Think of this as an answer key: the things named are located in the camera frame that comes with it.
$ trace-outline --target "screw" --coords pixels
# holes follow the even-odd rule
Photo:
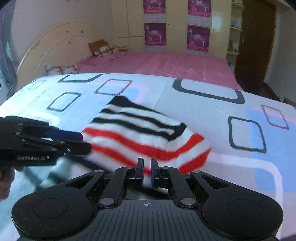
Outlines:
[[[115,203],[115,201],[114,201],[114,199],[107,197],[107,198],[101,199],[100,203],[104,206],[109,206],[109,205],[112,205],[113,203]]]
[[[193,198],[183,198],[181,203],[185,206],[192,206],[195,204],[195,200]]]

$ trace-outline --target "human hand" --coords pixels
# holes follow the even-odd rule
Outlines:
[[[0,200],[8,198],[11,183],[15,179],[15,169],[21,172],[23,167],[3,167],[0,169]]]

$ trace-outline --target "pink poster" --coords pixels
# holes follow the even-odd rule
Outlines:
[[[144,0],[144,13],[165,13],[165,0]]]
[[[188,15],[211,17],[212,0],[188,0]]]
[[[210,28],[188,25],[187,49],[208,52]]]
[[[145,23],[145,45],[165,46],[165,23]]]

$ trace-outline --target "brown door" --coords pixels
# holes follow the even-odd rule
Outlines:
[[[276,7],[265,0],[244,0],[243,4],[240,55],[234,72],[245,89],[264,81],[274,40]]]

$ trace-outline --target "shelf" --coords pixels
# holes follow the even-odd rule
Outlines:
[[[235,30],[238,30],[238,31],[241,31],[241,32],[242,32],[242,30],[241,30],[241,29],[239,29],[239,28],[235,28],[235,27],[233,27],[233,26],[230,26],[230,28],[232,28],[232,29],[235,29]]]
[[[241,8],[244,8],[244,6],[242,6],[241,4],[238,4],[238,3],[236,3],[236,2],[231,2],[233,5],[235,5],[235,6],[239,6],[239,7],[241,7]]]
[[[234,51],[233,51],[233,52],[231,52],[231,51],[229,51],[229,50],[227,51],[227,53],[229,53],[229,54],[233,54],[233,55],[240,55],[240,53],[239,53],[239,52],[234,52]]]

